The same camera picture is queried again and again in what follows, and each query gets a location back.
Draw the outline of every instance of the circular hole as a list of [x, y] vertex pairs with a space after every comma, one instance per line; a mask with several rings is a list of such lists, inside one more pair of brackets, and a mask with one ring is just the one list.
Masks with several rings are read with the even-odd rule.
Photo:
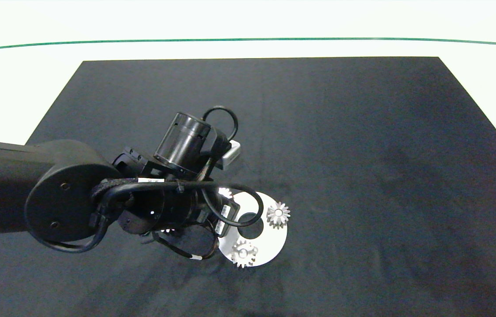
[[[242, 221], [248, 221], [252, 219], [253, 216], [256, 214], [254, 213], [246, 213], [238, 219], [239, 222]], [[260, 219], [256, 221], [253, 225], [249, 225], [247, 227], [238, 227], [238, 232], [242, 237], [245, 237], [246, 239], [255, 239], [260, 236], [262, 231], [264, 230], [264, 222]]]

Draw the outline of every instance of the black table surface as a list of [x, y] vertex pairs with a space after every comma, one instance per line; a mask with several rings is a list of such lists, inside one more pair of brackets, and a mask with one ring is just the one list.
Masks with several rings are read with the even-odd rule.
[[215, 105], [242, 154], [214, 179], [292, 210], [278, 257], [191, 261], [117, 224], [83, 254], [3, 234], [0, 316], [496, 316], [496, 129], [439, 58], [83, 62], [28, 144], [153, 153]]

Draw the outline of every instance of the white label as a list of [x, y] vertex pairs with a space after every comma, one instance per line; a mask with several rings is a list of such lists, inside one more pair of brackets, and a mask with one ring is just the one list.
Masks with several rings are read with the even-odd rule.
[[[220, 214], [227, 218], [228, 217], [228, 213], [230, 213], [230, 206], [228, 205], [224, 205], [222, 207], [222, 211], [220, 212]], [[216, 224], [216, 227], [214, 227], [214, 231], [218, 234], [218, 235], [221, 235], [222, 234], [222, 230], [224, 229], [224, 223], [222, 221], [218, 221], [218, 223]]]
[[144, 178], [139, 177], [139, 183], [163, 183], [165, 180], [163, 178]]

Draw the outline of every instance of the silver gear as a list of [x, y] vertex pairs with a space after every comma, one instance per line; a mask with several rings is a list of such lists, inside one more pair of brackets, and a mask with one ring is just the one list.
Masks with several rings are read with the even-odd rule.
[[220, 187], [218, 189], [218, 193], [228, 199], [231, 199], [232, 198], [232, 192], [230, 191], [230, 189], [226, 188], [226, 187]]
[[278, 202], [268, 207], [268, 223], [274, 228], [283, 228], [290, 217], [290, 210], [284, 203]]
[[246, 242], [246, 240], [240, 238], [232, 246], [231, 260], [237, 267], [243, 269], [244, 267], [254, 265], [256, 254], [257, 247], [254, 247], [251, 242]]

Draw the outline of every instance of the green line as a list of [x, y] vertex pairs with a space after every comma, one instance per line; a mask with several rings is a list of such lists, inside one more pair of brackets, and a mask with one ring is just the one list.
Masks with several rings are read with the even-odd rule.
[[443, 38], [406, 38], [406, 37], [264, 37], [264, 38], [179, 38], [167, 40], [98, 40], [98, 41], [69, 41], [44, 42], [0, 46], [1, 48], [26, 48], [27, 46], [60, 45], [60, 44], [93, 44], [93, 43], [137, 43], [137, 42], [241, 42], [241, 41], [424, 41], [452, 42], [468, 44], [496, 45], [496, 42], [447, 40]]

